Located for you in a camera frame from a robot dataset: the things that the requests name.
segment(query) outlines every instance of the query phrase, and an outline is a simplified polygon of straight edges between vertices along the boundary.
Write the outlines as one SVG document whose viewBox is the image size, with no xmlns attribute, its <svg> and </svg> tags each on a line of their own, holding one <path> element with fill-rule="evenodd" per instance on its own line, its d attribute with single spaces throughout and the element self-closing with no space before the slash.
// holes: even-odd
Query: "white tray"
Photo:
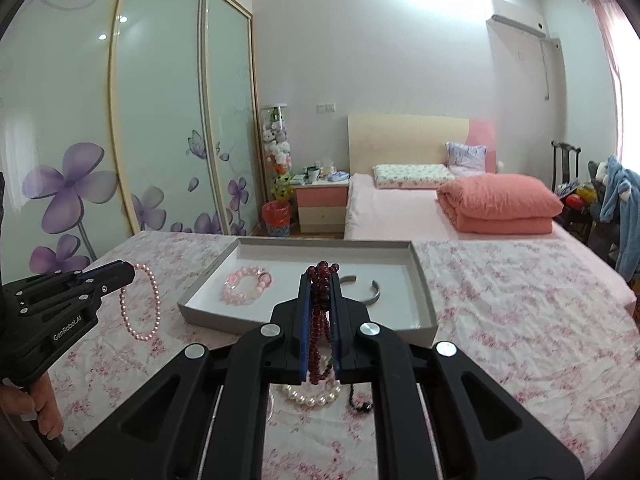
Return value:
<svg viewBox="0 0 640 480">
<path fill-rule="evenodd" d="M 438 325 L 411 242 L 237 238 L 178 300 L 180 312 L 189 323 L 243 334 L 269 322 L 276 304 L 296 298 L 300 275 L 321 260 L 337 262 L 341 276 L 358 277 L 341 286 L 345 298 L 370 298 L 371 280 L 376 280 L 381 293 L 368 308 L 371 320 L 396 330 L 409 343 L 431 346 Z M 224 303 L 220 292 L 227 275 L 249 265 L 267 267 L 273 283 L 250 305 Z"/>
</svg>

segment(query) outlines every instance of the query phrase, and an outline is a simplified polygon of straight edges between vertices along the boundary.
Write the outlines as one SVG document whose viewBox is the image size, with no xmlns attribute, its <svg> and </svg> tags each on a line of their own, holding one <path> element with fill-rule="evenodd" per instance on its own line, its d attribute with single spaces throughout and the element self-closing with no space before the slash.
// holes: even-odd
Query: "wardrobe door frame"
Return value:
<svg viewBox="0 0 640 480">
<path fill-rule="evenodd" d="M 249 70 L 251 81 L 251 98 L 253 116 L 254 116 L 254 142 L 256 146 L 258 164 L 258 182 L 255 183 L 256 192 L 256 205 L 258 207 L 258 218 L 260 218 L 260 208 L 266 200 L 267 188 L 265 180 L 265 165 L 264 157 L 262 156 L 262 142 L 260 140 L 260 125 L 258 123 L 258 101 L 255 85 L 255 65 L 254 65 L 254 30 L 253 30 L 253 15 L 247 9 L 245 9 L 237 0 L 225 0 L 229 5 L 242 13 L 247 20 L 247 37 L 249 52 Z M 220 227 L 223 234 L 230 234 L 229 218 L 226 216 L 226 207 L 223 201 L 223 190 L 220 186 L 220 174 L 218 172 L 218 166 L 216 164 L 216 135 L 210 120 L 210 101 L 208 96 L 208 81 L 209 81 L 209 59 L 208 59 L 208 34 L 207 34 L 207 12 L 208 12 L 209 0 L 198 1 L 198 31 L 197 31 L 197 44 L 198 44 L 198 90 L 200 95 L 200 114 L 202 118 L 205 144 L 207 147 L 207 161 L 209 166 L 209 178 L 211 189 L 215 194 L 216 209 L 218 210 L 218 217 L 220 218 Z M 133 234 L 140 232 L 140 226 L 136 218 L 136 212 L 133 207 L 133 201 L 131 199 L 131 192 L 129 183 L 127 181 L 124 164 L 120 154 L 123 153 L 122 148 L 122 135 L 120 133 L 120 124 L 118 122 L 118 99 L 116 89 L 116 64 L 117 64 L 117 39 L 118 39 L 118 27 L 120 25 L 118 17 L 122 8 L 122 0 L 116 0 L 116 6 L 113 11 L 113 19 L 111 23 L 111 38 L 109 44 L 109 72 L 108 72 L 108 109 L 111 125 L 111 141 L 113 146 L 113 158 L 116 165 L 116 171 L 120 179 L 120 192 L 122 194 L 122 201 L 127 213 L 127 219 Z M 255 232 L 251 235 L 255 235 L 260 229 L 260 223 L 255 228 Z"/>
</svg>

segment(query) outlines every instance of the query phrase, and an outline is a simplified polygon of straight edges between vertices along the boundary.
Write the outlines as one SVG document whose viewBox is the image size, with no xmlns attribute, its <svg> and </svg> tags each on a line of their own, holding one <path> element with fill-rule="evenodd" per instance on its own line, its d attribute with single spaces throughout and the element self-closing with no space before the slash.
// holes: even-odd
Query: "air conditioner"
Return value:
<svg viewBox="0 0 640 480">
<path fill-rule="evenodd" d="M 494 13 L 492 20 L 510 27 L 519 28 L 537 38 L 546 38 L 548 30 L 545 19 L 533 10 L 520 7 L 504 0 L 492 0 Z"/>
</svg>

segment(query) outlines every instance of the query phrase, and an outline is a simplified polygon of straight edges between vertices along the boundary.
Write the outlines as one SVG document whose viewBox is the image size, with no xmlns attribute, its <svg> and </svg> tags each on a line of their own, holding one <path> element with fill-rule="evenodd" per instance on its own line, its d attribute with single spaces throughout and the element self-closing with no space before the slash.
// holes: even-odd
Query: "folded pink quilt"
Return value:
<svg viewBox="0 0 640 480">
<path fill-rule="evenodd" d="M 460 232 L 548 234 L 562 202 L 538 179 L 486 173 L 459 178 L 438 189 L 438 202 Z"/>
</svg>

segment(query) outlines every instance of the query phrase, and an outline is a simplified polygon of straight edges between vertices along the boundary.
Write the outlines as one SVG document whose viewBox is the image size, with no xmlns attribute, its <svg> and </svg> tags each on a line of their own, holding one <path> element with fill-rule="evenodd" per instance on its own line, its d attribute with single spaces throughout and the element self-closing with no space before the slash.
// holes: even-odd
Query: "chair back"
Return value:
<svg viewBox="0 0 640 480">
<path fill-rule="evenodd" d="M 562 166 L 562 180 L 558 182 L 558 184 L 566 184 L 571 181 L 571 164 L 570 164 L 570 155 L 572 152 L 575 153 L 575 177 L 578 178 L 578 168 L 580 168 L 579 157 L 580 152 L 582 151 L 580 148 L 576 148 L 571 144 L 566 142 L 559 142 L 557 140 L 552 140 L 551 145 L 554 148 L 554 177 L 551 184 L 551 191 L 556 191 L 556 173 L 558 172 L 558 150 L 560 150 L 560 160 Z"/>
</svg>

